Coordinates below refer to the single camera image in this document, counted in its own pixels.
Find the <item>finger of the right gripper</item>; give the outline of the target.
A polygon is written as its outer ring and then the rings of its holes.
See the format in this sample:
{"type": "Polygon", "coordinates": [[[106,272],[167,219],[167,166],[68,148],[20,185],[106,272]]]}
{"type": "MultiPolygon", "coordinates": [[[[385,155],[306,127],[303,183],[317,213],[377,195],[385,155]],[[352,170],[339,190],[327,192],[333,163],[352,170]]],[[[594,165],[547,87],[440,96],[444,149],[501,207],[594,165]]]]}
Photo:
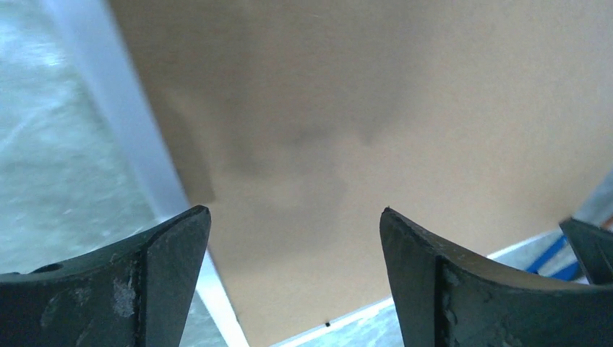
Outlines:
{"type": "Polygon", "coordinates": [[[612,285],[612,232],[574,218],[562,221],[560,228],[588,282],[612,285]]]}

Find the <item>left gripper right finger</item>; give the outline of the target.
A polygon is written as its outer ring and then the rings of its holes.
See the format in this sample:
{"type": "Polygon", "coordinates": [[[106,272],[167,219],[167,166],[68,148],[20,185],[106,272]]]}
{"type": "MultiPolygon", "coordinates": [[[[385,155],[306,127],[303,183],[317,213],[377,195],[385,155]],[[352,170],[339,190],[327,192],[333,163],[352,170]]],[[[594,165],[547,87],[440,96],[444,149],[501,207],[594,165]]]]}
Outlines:
{"type": "Polygon", "coordinates": [[[517,270],[387,208],[387,276],[406,346],[610,346],[612,285],[517,270]]]}

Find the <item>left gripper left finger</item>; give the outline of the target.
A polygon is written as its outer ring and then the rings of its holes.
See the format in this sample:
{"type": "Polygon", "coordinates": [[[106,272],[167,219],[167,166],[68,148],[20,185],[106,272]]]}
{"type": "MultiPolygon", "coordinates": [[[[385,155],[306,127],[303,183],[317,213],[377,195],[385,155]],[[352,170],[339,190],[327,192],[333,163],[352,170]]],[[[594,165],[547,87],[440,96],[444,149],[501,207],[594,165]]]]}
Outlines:
{"type": "Polygon", "coordinates": [[[3,346],[178,346],[210,235],[195,206],[92,252],[1,276],[3,346]]]}

